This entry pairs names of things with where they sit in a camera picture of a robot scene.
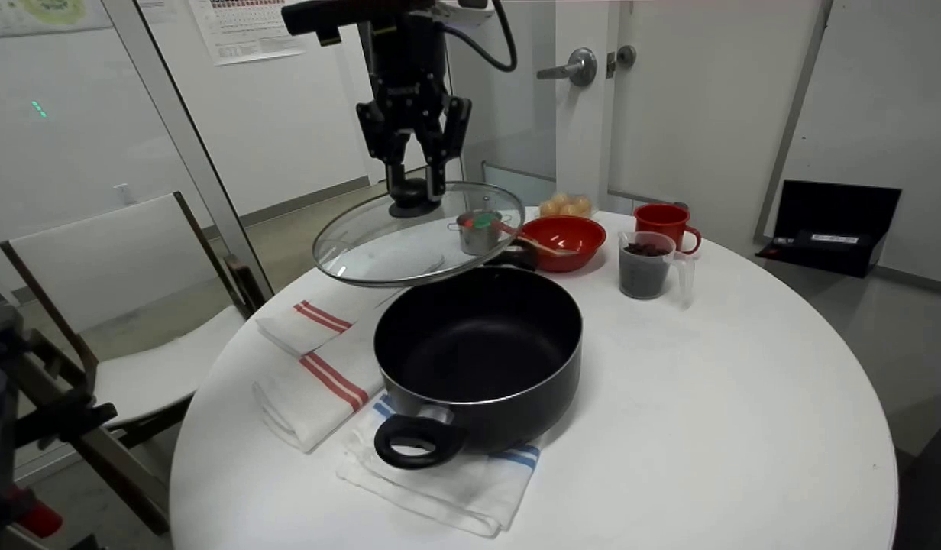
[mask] pot lid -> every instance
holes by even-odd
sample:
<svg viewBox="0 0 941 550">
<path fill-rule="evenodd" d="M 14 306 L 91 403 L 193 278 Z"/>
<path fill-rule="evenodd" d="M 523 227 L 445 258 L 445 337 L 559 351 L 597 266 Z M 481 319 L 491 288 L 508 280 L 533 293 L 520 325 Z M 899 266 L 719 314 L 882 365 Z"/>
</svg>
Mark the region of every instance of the pot lid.
<svg viewBox="0 0 941 550">
<path fill-rule="evenodd" d="M 313 245 L 313 266 L 344 285 L 424 285 L 467 271 L 501 252 L 525 222 L 523 202 L 497 187 L 451 181 L 437 211 L 394 216 L 394 199 L 365 199 Z"/>
</svg>

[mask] red striped towel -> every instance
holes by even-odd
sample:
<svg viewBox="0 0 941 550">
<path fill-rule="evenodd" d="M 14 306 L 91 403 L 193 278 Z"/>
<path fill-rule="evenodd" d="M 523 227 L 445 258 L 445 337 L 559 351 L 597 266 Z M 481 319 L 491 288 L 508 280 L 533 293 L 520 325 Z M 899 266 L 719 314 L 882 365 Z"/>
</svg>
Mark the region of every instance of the red striped towel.
<svg viewBox="0 0 941 550">
<path fill-rule="evenodd" d="M 354 422 L 338 464 L 341 481 L 403 511 L 479 539 L 494 539 L 509 528 L 536 468 L 536 445 L 465 448 L 437 468 L 396 469 L 372 448 L 372 436 L 389 415 L 394 415 L 394 406 L 382 394 Z"/>
<path fill-rule="evenodd" d="M 253 396 L 263 422 L 302 452 L 311 452 L 382 388 L 372 333 L 391 293 L 352 293 L 359 295 L 338 295 L 337 309 L 328 309 L 332 300 L 313 295 L 260 322 L 260 333 L 290 360 L 264 364 Z"/>
<path fill-rule="evenodd" d="M 394 291 L 349 288 L 338 280 L 322 280 L 276 314 L 260 319 L 260 333 L 281 344 L 286 353 L 300 358 L 313 351 L 325 338 L 349 333 L 354 322 L 384 306 Z"/>
</svg>

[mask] food bowl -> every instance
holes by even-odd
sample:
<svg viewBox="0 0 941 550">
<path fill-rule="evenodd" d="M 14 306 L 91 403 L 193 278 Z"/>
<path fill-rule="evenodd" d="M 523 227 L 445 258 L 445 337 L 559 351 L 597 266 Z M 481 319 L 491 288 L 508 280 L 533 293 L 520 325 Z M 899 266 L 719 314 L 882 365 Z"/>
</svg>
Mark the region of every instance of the food bowl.
<svg viewBox="0 0 941 550">
<path fill-rule="evenodd" d="M 587 216 L 539 216 L 520 229 L 536 250 L 539 271 L 577 271 L 603 242 L 603 229 Z"/>
</svg>

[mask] chair armrest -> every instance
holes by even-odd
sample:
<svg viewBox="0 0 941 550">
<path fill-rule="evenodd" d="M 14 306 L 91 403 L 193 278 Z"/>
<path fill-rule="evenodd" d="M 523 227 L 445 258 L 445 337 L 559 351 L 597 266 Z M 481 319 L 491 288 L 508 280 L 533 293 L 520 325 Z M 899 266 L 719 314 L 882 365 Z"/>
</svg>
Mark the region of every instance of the chair armrest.
<svg viewBox="0 0 941 550">
<path fill-rule="evenodd" d="M 224 252 L 224 266 L 232 285 L 232 301 L 245 319 L 250 319 L 264 301 L 253 271 L 232 252 Z"/>
</svg>

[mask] white table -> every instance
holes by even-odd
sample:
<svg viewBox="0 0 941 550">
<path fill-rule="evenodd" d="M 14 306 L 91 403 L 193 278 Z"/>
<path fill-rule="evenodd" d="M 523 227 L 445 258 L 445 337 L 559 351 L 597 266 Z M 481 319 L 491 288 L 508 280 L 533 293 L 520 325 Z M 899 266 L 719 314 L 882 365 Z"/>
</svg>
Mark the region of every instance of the white table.
<svg viewBox="0 0 941 550">
<path fill-rule="evenodd" d="M 632 219 L 597 222 L 614 233 Z M 260 314 L 317 280 L 319 271 L 302 275 Z M 557 280 L 584 309 L 584 379 L 509 532 L 448 532 L 341 482 L 344 430 L 311 455 L 281 442 L 250 384 L 283 358 L 245 325 L 180 427 L 173 548 L 891 548 L 899 472 L 882 408 L 861 364 L 797 293 L 712 242 L 691 309 L 625 300 L 614 239 L 597 268 Z"/>
</svg>

